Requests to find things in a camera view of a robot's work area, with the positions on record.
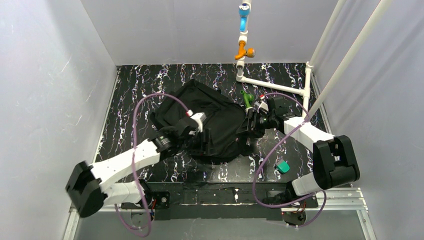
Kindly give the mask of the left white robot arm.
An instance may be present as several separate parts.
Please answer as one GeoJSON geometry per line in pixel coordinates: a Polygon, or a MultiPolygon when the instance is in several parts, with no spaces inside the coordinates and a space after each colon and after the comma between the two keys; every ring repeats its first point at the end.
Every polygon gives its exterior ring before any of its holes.
{"type": "Polygon", "coordinates": [[[155,137],[143,140],[135,149],[101,162],[78,163],[72,170],[65,191],[79,216],[90,217],[108,205],[142,204],[143,195],[149,194],[150,190],[142,186],[140,180],[129,183],[118,181],[139,169],[173,157],[183,149],[193,148],[200,140],[208,141],[209,131],[204,128],[206,118],[203,112],[195,113],[179,120],[176,126],[162,128],[155,137]]]}

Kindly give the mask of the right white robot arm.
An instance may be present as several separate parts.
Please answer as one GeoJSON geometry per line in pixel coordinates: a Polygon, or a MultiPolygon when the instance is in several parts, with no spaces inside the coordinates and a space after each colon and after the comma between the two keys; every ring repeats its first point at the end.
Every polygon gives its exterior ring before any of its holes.
{"type": "Polygon", "coordinates": [[[237,135],[262,138],[266,129],[292,137],[312,152],[312,172],[288,184],[291,198],[331,189],[359,180],[360,169],[352,141],[346,135],[324,132],[283,106],[282,97],[266,100],[259,111],[249,109],[237,135]]]}

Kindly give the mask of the black backpack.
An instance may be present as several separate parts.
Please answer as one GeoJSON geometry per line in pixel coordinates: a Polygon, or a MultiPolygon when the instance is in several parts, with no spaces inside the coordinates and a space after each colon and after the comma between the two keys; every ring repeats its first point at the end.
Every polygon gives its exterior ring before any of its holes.
{"type": "Polygon", "coordinates": [[[151,140],[163,158],[184,150],[194,159],[219,164],[250,153],[248,137],[241,133],[246,112],[219,90],[192,79],[163,97],[149,115],[157,130],[151,140]]]}

